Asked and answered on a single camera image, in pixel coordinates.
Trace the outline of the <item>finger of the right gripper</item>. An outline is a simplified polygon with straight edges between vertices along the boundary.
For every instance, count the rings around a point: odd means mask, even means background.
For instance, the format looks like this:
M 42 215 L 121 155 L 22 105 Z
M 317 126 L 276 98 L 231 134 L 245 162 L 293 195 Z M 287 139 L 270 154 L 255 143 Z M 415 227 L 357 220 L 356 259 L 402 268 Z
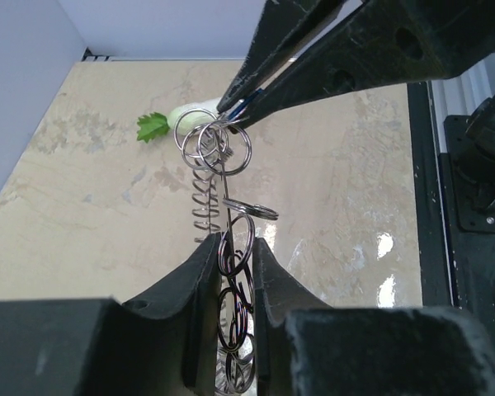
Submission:
M 349 92 L 461 75 L 495 51 L 495 1 L 268 1 L 229 104 L 239 124 Z
M 245 110 L 273 114 L 371 87 L 351 30 L 363 28 L 366 1 L 346 15 L 343 1 L 267 1 L 246 58 L 222 96 L 219 113 L 231 111 L 258 88 Z

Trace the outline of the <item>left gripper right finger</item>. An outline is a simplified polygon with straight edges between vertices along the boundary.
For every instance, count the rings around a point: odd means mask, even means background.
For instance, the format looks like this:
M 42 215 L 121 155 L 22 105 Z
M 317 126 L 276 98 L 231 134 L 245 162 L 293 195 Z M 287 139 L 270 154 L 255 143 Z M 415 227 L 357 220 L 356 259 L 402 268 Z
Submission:
M 333 308 L 252 251 L 260 395 L 495 395 L 483 326 L 451 307 Z

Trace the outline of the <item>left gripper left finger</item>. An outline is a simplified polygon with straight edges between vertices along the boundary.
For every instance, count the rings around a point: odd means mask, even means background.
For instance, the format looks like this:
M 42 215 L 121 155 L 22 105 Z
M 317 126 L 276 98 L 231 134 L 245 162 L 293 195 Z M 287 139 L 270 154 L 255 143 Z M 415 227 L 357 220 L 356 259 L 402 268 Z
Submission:
M 0 301 L 0 395 L 211 395 L 220 235 L 134 298 Z

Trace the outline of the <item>metal disc with keyrings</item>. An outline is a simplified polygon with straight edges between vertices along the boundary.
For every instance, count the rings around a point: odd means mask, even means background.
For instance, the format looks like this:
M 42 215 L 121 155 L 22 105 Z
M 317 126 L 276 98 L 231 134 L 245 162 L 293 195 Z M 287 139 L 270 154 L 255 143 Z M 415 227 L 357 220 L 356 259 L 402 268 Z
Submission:
M 194 225 L 218 233 L 217 266 L 220 278 L 218 352 L 215 392 L 243 395 L 255 379 L 255 337 L 251 258 L 256 239 L 256 219 L 275 221 L 279 215 L 263 205 L 235 200 L 228 181 L 247 169 L 252 142 L 227 114 L 192 128 L 174 139 L 183 161 L 193 171 Z

